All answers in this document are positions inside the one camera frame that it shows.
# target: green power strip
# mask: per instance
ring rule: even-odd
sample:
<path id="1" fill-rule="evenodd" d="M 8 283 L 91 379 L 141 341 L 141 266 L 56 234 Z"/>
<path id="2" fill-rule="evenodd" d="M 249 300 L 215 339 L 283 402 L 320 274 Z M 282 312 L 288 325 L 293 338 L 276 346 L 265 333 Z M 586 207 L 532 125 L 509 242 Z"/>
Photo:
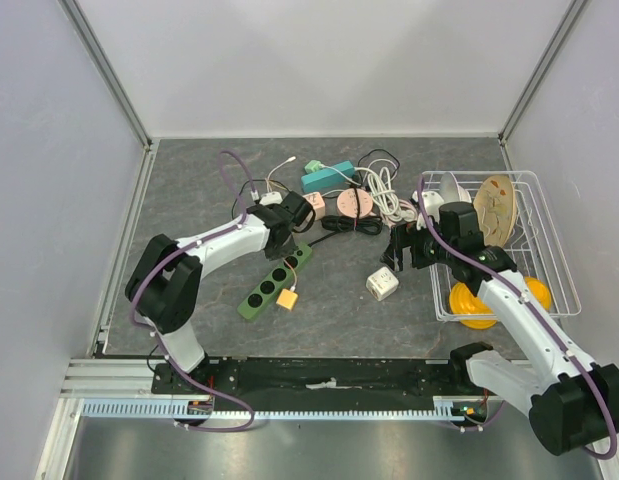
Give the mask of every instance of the green power strip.
<path id="1" fill-rule="evenodd" d="M 298 245 L 293 255 L 289 255 L 285 260 L 287 260 L 289 265 L 298 273 L 307 264 L 312 255 L 313 250 L 311 247 L 306 243 L 301 243 Z M 280 262 L 280 264 L 253 289 L 251 294 L 238 305 L 238 313 L 245 320 L 255 320 L 274 299 L 278 298 L 282 289 L 289 287 L 292 283 L 293 273 L 289 270 L 289 267 L 285 265 L 284 261 Z"/>

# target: white plug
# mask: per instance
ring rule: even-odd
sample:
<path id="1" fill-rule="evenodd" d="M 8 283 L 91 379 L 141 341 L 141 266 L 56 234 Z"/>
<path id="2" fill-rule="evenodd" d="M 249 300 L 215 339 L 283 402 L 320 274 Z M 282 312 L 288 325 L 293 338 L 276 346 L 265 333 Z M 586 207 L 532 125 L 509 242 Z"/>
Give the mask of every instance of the white plug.
<path id="1" fill-rule="evenodd" d="M 382 267 L 367 278 L 367 290 L 376 297 L 376 300 L 384 300 L 398 288 L 398 279 L 387 267 Z"/>
<path id="2" fill-rule="evenodd" d="M 418 202 L 418 191 L 413 192 L 411 198 L 417 203 Z M 428 190 L 426 192 L 422 192 L 422 201 L 424 205 L 418 205 L 418 210 L 420 212 L 427 212 L 427 215 L 433 217 L 436 222 L 440 221 L 440 207 L 445 204 L 445 201 L 440 196 L 438 192 L 434 192 L 432 190 Z M 418 215 L 418 222 L 416 223 L 416 229 L 421 230 L 423 228 L 427 228 L 425 224 L 425 219 L 422 216 L 422 213 Z"/>
<path id="3" fill-rule="evenodd" d="M 267 192 L 262 194 L 260 205 L 272 205 L 274 203 L 282 203 L 282 195 L 280 192 Z"/>

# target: white cube socket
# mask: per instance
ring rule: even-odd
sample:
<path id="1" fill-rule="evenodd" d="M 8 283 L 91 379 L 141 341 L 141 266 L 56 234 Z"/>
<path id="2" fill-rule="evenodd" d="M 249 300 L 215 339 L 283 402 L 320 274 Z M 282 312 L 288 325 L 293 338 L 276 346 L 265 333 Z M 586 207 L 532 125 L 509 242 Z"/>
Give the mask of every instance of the white cube socket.
<path id="1" fill-rule="evenodd" d="M 391 295 L 398 288 L 398 279 L 387 267 L 382 267 L 367 278 L 367 290 L 381 301 Z"/>

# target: pink round object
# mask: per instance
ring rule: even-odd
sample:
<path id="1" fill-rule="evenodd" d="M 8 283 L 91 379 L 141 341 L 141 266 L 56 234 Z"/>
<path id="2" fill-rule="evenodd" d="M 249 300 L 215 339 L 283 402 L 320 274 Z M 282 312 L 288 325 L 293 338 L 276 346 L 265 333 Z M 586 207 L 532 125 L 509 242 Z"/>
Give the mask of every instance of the pink round object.
<path id="1" fill-rule="evenodd" d="M 337 205 L 340 215 L 345 217 L 356 218 L 358 208 L 356 204 L 356 192 L 353 188 L 345 190 L 338 195 Z M 364 190 L 358 189 L 358 201 L 360 202 L 360 218 L 364 218 L 371 213 L 373 209 L 373 199 Z"/>

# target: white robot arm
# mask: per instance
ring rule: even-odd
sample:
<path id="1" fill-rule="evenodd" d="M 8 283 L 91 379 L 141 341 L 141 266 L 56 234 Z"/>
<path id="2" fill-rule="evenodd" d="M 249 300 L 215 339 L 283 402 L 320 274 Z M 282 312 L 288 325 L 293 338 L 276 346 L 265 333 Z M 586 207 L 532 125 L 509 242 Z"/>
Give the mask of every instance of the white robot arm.
<path id="1" fill-rule="evenodd" d="M 514 365 L 490 345 L 474 343 L 451 352 L 457 381 L 486 388 L 526 415 L 540 442 L 555 455 L 605 438 L 611 428 L 619 431 L 619 369 L 597 365 L 534 298 L 507 253 L 485 246 L 473 205 L 445 203 L 438 215 L 427 229 L 415 224 L 394 227 L 382 261 L 401 270 L 402 251 L 409 248 L 412 267 L 447 265 L 453 277 L 495 313 L 533 367 Z M 601 402 L 610 418 L 605 418 Z"/>
<path id="2" fill-rule="evenodd" d="M 285 257 L 296 250 L 292 232 L 313 214 L 311 204 L 289 192 L 280 204 L 254 205 L 243 222 L 232 220 L 193 237 L 171 240 L 158 235 L 149 241 L 127 286 L 125 296 L 133 301 L 142 282 L 166 259 L 186 245 L 194 247 L 177 256 L 151 279 L 137 303 L 145 324 L 154 329 L 167 353 L 185 372 L 191 372 L 207 355 L 198 342 L 190 317 L 196 306 L 200 281 L 219 267 L 252 252 L 265 251 L 269 259 Z M 214 233 L 231 230 L 223 235 Z"/>

